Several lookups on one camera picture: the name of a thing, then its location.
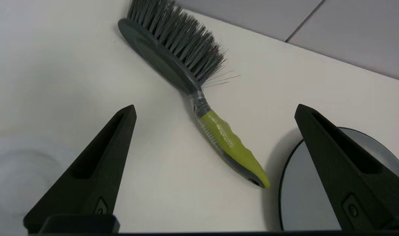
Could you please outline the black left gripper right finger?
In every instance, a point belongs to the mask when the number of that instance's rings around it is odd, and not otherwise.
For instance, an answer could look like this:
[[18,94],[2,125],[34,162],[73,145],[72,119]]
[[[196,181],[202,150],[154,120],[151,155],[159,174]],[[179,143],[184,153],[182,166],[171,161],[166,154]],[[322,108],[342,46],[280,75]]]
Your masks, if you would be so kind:
[[341,229],[399,231],[399,176],[315,109],[295,120]]

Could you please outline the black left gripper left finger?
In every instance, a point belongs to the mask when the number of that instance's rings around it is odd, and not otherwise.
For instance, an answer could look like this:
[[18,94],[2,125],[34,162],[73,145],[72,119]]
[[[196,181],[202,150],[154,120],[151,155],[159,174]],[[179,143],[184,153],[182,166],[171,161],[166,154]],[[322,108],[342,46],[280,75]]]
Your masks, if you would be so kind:
[[116,234],[113,211],[137,115],[120,109],[23,219],[29,234]]

